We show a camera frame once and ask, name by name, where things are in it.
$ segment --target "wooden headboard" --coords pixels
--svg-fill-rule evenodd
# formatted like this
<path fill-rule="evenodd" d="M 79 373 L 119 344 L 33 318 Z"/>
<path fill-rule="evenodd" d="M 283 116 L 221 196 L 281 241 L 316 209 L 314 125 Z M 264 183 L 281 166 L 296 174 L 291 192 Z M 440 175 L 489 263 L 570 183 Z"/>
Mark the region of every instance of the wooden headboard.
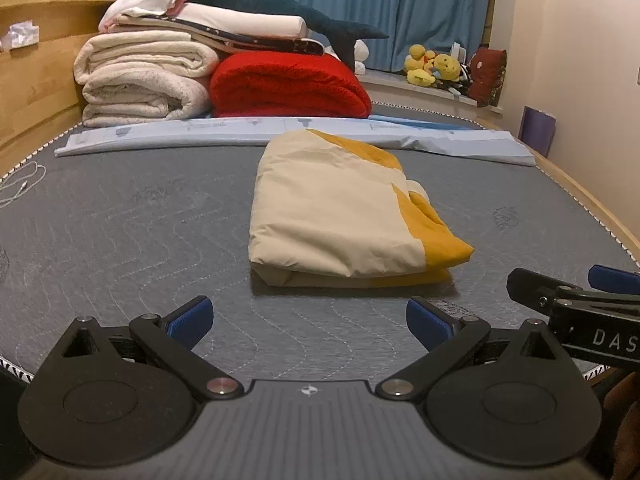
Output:
<path fill-rule="evenodd" d="M 0 53 L 0 176 L 81 120 L 74 59 L 114 0 L 0 0 L 0 36 L 33 20 L 40 43 Z"/>

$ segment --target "shark plush tail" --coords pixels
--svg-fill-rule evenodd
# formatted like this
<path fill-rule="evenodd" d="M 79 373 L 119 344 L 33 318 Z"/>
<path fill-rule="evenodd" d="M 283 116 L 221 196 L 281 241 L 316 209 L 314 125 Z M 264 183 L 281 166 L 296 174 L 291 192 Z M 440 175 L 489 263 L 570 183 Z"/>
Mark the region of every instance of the shark plush tail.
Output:
<path fill-rule="evenodd" d="M 388 34 L 370 25 L 341 20 L 333 21 L 331 27 L 325 30 L 324 34 L 334 48 L 336 55 L 352 72 L 355 70 L 354 48 L 356 40 L 384 40 L 389 37 Z"/>

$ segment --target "triangular cutout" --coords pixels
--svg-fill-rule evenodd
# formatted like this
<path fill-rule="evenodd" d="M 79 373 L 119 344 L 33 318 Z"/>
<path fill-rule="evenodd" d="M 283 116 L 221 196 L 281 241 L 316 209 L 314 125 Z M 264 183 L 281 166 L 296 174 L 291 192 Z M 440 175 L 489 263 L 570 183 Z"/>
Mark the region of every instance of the triangular cutout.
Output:
<path fill-rule="evenodd" d="M 94 355 L 98 353 L 98 347 L 94 338 L 86 328 L 81 328 L 76 332 L 71 344 L 66 348 L 64 357 L 78 357 L 82 355 Z"/>
<path fill-rule="evenodd" d="M 540 332 L 532 332 L 529 334 L 526 343 L 524 343 L 522 347 L 521 354 L 526 357 L 535 357 L 538 359 L 555 360 L 556 358 Z"/>

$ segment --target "white plush toy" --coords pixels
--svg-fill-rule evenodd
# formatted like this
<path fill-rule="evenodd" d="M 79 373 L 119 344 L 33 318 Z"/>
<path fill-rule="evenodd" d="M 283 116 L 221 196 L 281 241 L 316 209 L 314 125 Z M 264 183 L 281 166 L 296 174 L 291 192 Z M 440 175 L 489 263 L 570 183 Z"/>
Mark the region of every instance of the white plush toy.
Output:
<path fill-rule="evenodd" d="M 338 59 L 338 56 L 330 46 L 326 47 L 324 51 L 327 54 L 334 56 L 335 59 Z M 362 40 L 356 41 L 356 46 L 354 47 L 354 54 L 356 59 L 355 74 L 364 75 L 364 73 L 366 72 L 366 69 L 364 67 L 364 61 L 367 59 L 367 57 L 369 57 L 369 48 L 367 47 L 364 41 Z"/>

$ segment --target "blue gripper pad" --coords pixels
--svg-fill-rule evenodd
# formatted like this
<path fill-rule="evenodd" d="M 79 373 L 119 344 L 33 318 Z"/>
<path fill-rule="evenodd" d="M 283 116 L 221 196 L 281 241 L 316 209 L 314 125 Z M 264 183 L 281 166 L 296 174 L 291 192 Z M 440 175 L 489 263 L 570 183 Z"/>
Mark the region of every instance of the blue gripper pad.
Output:
<path fill-rule="evenodd" d="M 460 322 L 423 298 L 411 298 L 406 304 L 406 325 L 428 351 L 451 339 Z"/>
<path fill-rule="evenodd" d="M 166 334 L 192 349 L 213 327 L 214 308 L 206 296 L 193 298 L 162 319 Z"/>
<path fill-rule="evenodd" d="M 589 285 L 612 294 L 640 294 L 640 274 L 594 265 L 589 269 Z"/>

